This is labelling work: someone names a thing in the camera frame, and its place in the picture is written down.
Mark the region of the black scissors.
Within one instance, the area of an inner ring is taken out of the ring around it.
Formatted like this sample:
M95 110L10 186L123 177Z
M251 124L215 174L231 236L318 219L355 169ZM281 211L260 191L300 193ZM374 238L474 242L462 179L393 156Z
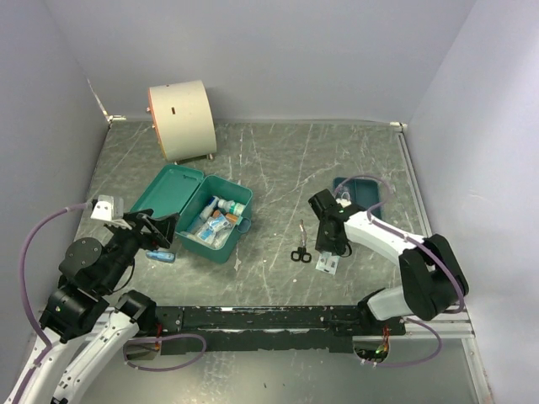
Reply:
M299 228L301 233L300 245L296 250L291 252L291 260L293 262L310 263L312 261L312 255L307 250L307 231L303 220L300 220Z

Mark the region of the blue white wipes packet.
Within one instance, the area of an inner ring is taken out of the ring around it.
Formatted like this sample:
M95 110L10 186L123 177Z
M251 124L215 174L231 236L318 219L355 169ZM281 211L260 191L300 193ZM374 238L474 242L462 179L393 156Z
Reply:
M211 245L221 233L229 229L232 229L232 227L230 227L225 216L221 212L217 212L217 215L210 217L195 233L195 237L199 242Z

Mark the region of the teal divided tray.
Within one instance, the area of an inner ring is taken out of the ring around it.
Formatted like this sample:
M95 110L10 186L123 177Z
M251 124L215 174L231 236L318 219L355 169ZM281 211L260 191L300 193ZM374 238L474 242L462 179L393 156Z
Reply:
M378 184L372 179L351 179L336 193L337 199L347 200L365 209L381 202Z

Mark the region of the teal medicine kit box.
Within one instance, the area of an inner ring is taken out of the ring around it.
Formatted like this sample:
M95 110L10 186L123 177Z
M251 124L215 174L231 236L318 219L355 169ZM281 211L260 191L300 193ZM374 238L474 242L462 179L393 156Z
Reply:
M132 210L155 217L179 214L175 233L188 251L225 263L251 226L253 191L216 175L168 164L150 182Z

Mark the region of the clear gauze packet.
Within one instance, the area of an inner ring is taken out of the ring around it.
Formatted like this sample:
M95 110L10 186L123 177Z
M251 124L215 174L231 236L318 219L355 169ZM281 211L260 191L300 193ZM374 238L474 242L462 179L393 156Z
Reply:
M184 236L207 247L219 249L224 246L232 229L228 220L210 218L195 234L185 232Z

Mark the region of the brown bottle orange cap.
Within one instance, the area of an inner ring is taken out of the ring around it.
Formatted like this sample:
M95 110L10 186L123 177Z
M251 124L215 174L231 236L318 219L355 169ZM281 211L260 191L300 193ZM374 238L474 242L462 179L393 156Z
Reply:
M234 227L240 222L240 217L231 213L226 213L225 219L229 223L230 227Z

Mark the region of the white disinfectant bottle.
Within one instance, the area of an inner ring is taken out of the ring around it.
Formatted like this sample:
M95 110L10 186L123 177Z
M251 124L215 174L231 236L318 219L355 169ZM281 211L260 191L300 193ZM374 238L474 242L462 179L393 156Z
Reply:
M232 214L235 216L241 216L246 208L246 205L241 204L235 200L219 199L217 203L218 208L226 214Z

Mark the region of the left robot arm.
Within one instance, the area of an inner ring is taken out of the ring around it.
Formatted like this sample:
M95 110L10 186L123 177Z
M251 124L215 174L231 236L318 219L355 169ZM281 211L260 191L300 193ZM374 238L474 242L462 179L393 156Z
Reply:
M139 210L102 216L112 237L73 242L59 269L63 281L39 318L24 310L36 340L8 403L78 403L105 365L136 335L157 329L157 304L130 290L115 307L106 300L139 250L170 247L180 215Z

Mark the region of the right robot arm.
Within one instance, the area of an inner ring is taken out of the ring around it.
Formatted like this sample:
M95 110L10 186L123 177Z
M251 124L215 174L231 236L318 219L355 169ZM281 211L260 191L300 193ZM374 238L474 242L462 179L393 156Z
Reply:
M401 333L400 321L415 316L430 321L439 314L456 314L465 308L467 280L447 239L407 233L378 220L356 204L341 205L329 190L313 195L308 204L319 220L315 248L331 257L348 257L360 244L394 263L401 284L370 293L354 314L326 323L338 332L370 336L385 326Z

